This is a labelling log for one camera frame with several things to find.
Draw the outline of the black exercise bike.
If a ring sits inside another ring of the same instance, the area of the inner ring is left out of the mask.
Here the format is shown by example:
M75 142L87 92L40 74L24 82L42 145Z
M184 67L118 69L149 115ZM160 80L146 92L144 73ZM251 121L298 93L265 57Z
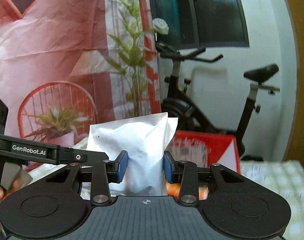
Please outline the black exercise bike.
M244 72L271 63L281 66L281 52L274 45L253 44L249 48L208 48L202 57L212 59L219 54L224 57L216 63L183 62L179 81L191 78L187 94L214 126L235 130L250 91L251 82L243 77ZM261 109L252 114L245 132L245 153L272 160L281 93L271 95L266 90L259 90L256 103Z

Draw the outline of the red strawberry cardboard box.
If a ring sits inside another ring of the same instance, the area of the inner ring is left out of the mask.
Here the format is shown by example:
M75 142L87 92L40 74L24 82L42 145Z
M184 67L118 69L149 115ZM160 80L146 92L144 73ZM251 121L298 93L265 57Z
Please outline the red strawberry cardboard box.
M175 161L191 161L205 168L219 163L240 172L237 143L232 135L176 131L165 151Z

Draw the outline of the white plastic bag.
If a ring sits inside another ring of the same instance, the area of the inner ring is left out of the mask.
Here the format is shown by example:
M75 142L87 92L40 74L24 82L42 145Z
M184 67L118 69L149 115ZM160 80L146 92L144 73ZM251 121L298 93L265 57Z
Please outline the white plastic bag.
M152 21L153 29L155 32L161 35L168 35L169 33L169 27L167 22L164 19L161 18L154 18Z

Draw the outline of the dark window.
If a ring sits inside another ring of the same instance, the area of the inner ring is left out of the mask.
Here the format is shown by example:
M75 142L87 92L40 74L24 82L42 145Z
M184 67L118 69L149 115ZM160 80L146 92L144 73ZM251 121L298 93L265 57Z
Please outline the dark window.
M176 49L249 46L241 0L150 0L150 5L152 17L169 27L157 40Z

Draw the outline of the white soft pouch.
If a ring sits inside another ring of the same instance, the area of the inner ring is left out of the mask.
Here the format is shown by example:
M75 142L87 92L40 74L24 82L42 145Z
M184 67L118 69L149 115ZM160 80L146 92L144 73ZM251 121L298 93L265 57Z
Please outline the white soft pouch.
M167 113L122 119L90 126L87 150L104 152L115 160L128 153L128 167L121 183L110 183L113 196L163 196L164 150L172 140L178 119Z

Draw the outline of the printed red backdrop cloth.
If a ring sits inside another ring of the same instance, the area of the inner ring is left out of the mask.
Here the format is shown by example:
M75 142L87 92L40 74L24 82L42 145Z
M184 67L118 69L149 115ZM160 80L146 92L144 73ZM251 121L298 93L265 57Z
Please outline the printed red backdrop cloth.
M73 146L158 92L149 0L0 0L0 134Z

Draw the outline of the orange floral oven mitt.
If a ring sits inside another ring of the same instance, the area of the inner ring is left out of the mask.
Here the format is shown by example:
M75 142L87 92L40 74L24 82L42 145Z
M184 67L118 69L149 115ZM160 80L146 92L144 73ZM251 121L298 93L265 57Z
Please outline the orange floral oven mitt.
M173 196L176 200L178 200L181 185L180 184L170 184L169 182L166 182L166 188L167 188L167 195ZM207 186L199 187L199 199L205 200L205 199L207 199L207 197L208 197L208 187Z

